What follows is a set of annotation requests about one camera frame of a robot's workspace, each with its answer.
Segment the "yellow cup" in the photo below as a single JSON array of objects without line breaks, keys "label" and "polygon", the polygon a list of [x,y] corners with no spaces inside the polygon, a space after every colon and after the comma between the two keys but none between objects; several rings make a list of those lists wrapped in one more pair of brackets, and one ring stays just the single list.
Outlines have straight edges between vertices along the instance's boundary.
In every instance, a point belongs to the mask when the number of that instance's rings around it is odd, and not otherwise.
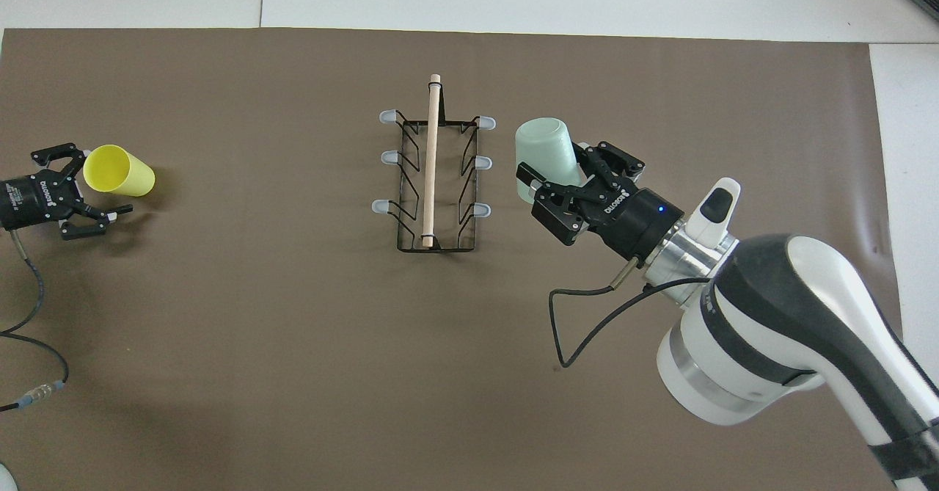
[{"label": "yellow cup", "polygon": [[98,146],[84,161],[84,182],[98,192],[140,197],[153,188],[153,170],[114,144]]}]

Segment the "cable connector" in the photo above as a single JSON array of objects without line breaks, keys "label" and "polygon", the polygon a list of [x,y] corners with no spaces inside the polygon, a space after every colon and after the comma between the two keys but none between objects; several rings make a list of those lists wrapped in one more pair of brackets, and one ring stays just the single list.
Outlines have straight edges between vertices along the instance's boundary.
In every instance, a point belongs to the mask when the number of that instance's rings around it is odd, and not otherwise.
[{"label": "cable connector", "polygon": [[61,390],[64,387],[65,384],[61,380],[35,387],[33,390],[23,394],[23,397],[20,397],[18,400],[16,400],[17,408],[29,407],[30,404],[37,403],[38,401],[42,401],[44,399],[49,399],[49,397],[53,395],[54,391]]},{"label": "cable connector", "polygon": [[29,261],[29,257],[26,256],[26,250],[23,248],[23,242],[20,241],[20,233],[17,233],[16,230],[11,230],[10,237],[13,238],[13,244],[16,246],[16,251],[20,253],[20,258]]},{"label": "cable connector", "polygon": [[638,258],[632,258],[631,260],[627,261],[626,266],[623,268],[623,270],[620,271],[620,274],[617,274],[616,277],[613,278],[613,281],[611,281],[610,287],[613,289],[619,289],[619,287],[623,285],[623,281],[626,280],[626,277],[629,276],[629,273],[632,273],[639,263],[640,259]]}]

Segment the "black band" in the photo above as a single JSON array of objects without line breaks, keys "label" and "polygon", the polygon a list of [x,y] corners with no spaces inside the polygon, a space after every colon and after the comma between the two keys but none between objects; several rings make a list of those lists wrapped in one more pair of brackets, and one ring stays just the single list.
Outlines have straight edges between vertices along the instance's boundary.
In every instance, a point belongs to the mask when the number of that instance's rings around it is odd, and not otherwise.
[{"label": "black band", "polygon": [[717,290],[757,323],[838,368],[890,440],[929,427],[871,349],[802,282],[789,260],[790,239],[774,234],[740,242],[715,277]]},{"label": "black band", "polygon": [[779,364],[744,340],[731,323],[728,323],[724,312],[714,301],[714,283],[709,284],[701,294],[701,317],[704,318],[704,326],[707,326],[711,336],[724,352],[752,374],[781,385],[791,383],[802,375],[815,374],[812,370],[796,370]]},{"label": "black band", "polygon": [[939,424],[903,440],[872,445],[871,452],[890,480],[939,474]]}]

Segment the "gripper logo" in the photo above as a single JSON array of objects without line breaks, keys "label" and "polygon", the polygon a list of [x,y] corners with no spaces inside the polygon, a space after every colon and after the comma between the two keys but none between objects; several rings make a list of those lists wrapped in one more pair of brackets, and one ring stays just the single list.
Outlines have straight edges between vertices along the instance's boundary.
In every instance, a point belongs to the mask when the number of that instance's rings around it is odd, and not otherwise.
[{"label": "gripper logo", "polygon": [[10,204],[13,206],[13,210],[20,210],[21,204],[23,204],[23,194],[20,193],[19,188],[14,188],[10,183],[7,185],[7,196],[10,197]]},{"label": "gripper logo", "polygon": [[43,196],[46,197],[47,206],[54,206],[53,195],[49,192],[49,186],[45,181],[40,181],[40,187],[43,188]]},{"label": "gripper logo", "polygon": [[626,200],[627,197],[629,197],[629,194],[627,194],[625,190],[620,189],[620,197],[617,197],[617,199],[614,199],[613,203],[610,203],[610,206],[603,209],[603,212],[607,214],[613,212],[614,210],[616,210],[616,207],[620,206],[620,203]]}]

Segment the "black cable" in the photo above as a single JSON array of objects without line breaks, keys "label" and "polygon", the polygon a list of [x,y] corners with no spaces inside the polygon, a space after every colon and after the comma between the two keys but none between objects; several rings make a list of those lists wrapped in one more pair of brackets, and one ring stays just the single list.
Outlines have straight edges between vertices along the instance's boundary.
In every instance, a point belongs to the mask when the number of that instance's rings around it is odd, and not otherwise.
[{"label": "black cable", "polygon": [[660,293],[661,291],[667,290],[670,287],[677,287],[679,285],[685,285],[690,283],[708,283],[711,281],[711,278],[682,278],[681,280],[672,280],[670,283],[664,283],[657,285],[655,287],[648,287],[643,289],[643,293],[637,294],[636,297],[630,298],[622,304],[619,308],[611,311],[603,320],[601,320],[590,333],[587,334],[587,337],[584,337],[584,340],[581,341],[580,346],[577,347],[577,350],[574,350],[574,353],[571,354],[571,357],[568,357],[567,360],[564,360],[564,353],[560,350],[560,337],[558,336],[558,325],[554,317],[554,295],[555,294],[568,294],[568,296],[573,297],[594,297],[598,294],[606,294],[613,291],[613,287],[607,286],[603,289],[593,289],[593,290],[577,290],[577,289],[556,289],[547,294],[547,311],[551,316],[551,332],[554,334],[554,348],[558,352],[558,361],[560,366],[567,368],[570,365],[574,364],[574,361],[577,360],[577,357],[580,356],[580,352],[584,351],[584,348],[587,347],[587,344],[596,337],[596,334],[603,330],[613,319],[619,316],[623,311],[628,310],[635,306],[637,303],[645,300],[648,297],[653,296],[653,294]]},{"label": "black cable", "polygon": [[[19,251],[23,261],[25,261],[26,265],[29,266],[29,269],[33,271],[33,276],[36,277],[38,284],[38,295],[36,299],[36,305],[34,305],[33,310],[31,310],[30,313],[26,315],[26,318],[23,318],[23,320],[19,321],[19,323],[15,324],[15,326],[7,328],[7,330],[0,331],[0,337],[12,338],[14,341],[23,341],[23,343],[37,345],[38,347],[43,348],[43,350],[46,350],[47,352],[56,356],[56,359],[59,361],[59,364],[62,367],[61,381],[64,384],[66,381],[68,381],[68,361],[62,357],[62,354],[58,353],[56,348],[51,347],[49,344],[43,343],[43,341],[38,341],[33,337],[24,337],[23,335],[17,335],[13,333],[13,331],[19,330],[21,327],[26,326],[26,324],[33,320],[33,317],[35,317],[36,314],[40,312],[40,309],[43,307],[43,301],[46,297],[46,286],[43,281],[43,275],[40,274],[40,270],[38,270],[32,261],[29,260],[29,257],[26,254],[26,250],[23,248],[23,244],[20,243],[20,236],[18,236],[16,230],[10,231],[10,237],[13,239],[13,243],[16,244],[17,251]],[[14,410],[14,408],[19,407],[20,404],[18,403],[4,404],[2,407],[0,407],[0,412]]]},{"label": "black cable", "polygon": [[26,326],[26,323],[28,323],[28,321],[33,320],[33,317],[36,316],[36,313],[39,313],[40,309],[43,307],[43,301],[46,298],[46,284],[43,281],[43,275],[40,274],[40,270],[38,270],[36,266],[34,266],[34,264],[32,263],[32,261],[29,260],[29,258],[26,258],[26,260],[24,261],[26,262],[26,265],[29,266],[29,269],[33,271],[33,275],[36,277],[37,284],[40,287],[40,293],[38,293],[37,295],[36,305],[33,306],[33,311],[30,311],[30,313],[26,315],[26,318],[20,321],[20,324],[16,324],[16,326],[13,326],[13,327],[8,327],[6,330],[0,331],[0,333],[10,333],[12,331],[19,330],[21,327]]},{"label": "black cable", "polygon": [[14,338],[14,340],[23,341],[24,343],[36,344],[38,347],[43,348],[43,350],[46,350],[47,352],[53,354],[54,356],[56,356],[57,360],[59,361],[59,364],[62,365],[62,382],[65,383],[66,381],[68,381],[68,361],[66,361],[65,358],[62,357],[62,354],[58,353],[56,348],[51,347],[49,344],[43,343],[43,341],[37,341],[36,338],[24,337],[23,335],[17,335],[15,333],[3,332],[3,333],[0,333],[0,337]]}]

